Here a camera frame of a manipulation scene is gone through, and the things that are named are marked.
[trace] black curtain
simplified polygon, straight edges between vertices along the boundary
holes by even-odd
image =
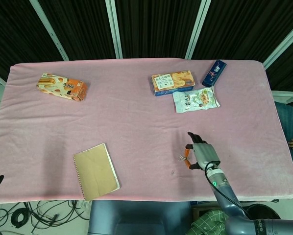
[[[115,58],[105,0],[39,0],[69,60]]]
[[[270,87],[293,92],[293,43],[266,70]]]
[[[17,63],[63,60],[28,0],[0,0],[0,77]]]
[[[193,59],[264,62],[293,29],[293,0],[212,0]]]
[[[184,58],[199,0],[116,0],[124,58]]]

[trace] spiral notebook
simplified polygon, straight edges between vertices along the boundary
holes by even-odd
[[[118,190],[118,182],[111,158],[104,143],[74,154],[74,165],[86,201]]]

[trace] notebook spiral binding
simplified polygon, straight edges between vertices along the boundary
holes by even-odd
[[[80,180],[79,171],[78,171],[77,164],[76,164],[76,160],[75,160],[74,156],[73,156],[73,162],[74,162],[74,167],[76,168],[76,171],[77,171],[78,181],[79,181],[79,184],[80,184],[80,188],[81,188],[81,191],[82,191],[82,195],[83,195],[83,198],[85,199],[84,192],[83,192],[83,189],[82,189],[82,186],[81,186],[81,180]]]

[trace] snack box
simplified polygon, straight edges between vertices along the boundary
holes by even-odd
[[[211,87],[214,86],[216,83],[217,79],[220,77],[221,72],[223,72],[225,66],[227,64],[221,60],[217,60],[211,70],[208,72],[206,75],[205,79],[203,80],[202,84],[205,87]]]
[[[82,81],[46,72],[41,76],[37,88],[43,93],[75,101],[82,101],[87,91],[87,86]]]
[[[152,75],[151,81],[155,96],[191,91],[195,85],[194,78],[189,70]]]

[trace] blue package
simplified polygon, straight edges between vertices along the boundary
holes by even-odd
[[[217,60],[212,66],[209,73],[206,75],[205,79],[203,80],[202,82],[203,86],[205,87],[213,86],[216,83],[217,79],[219,78],[221,72],[223,72],[225,66],[226,66],[226,63],[224,63],[221,60]]]

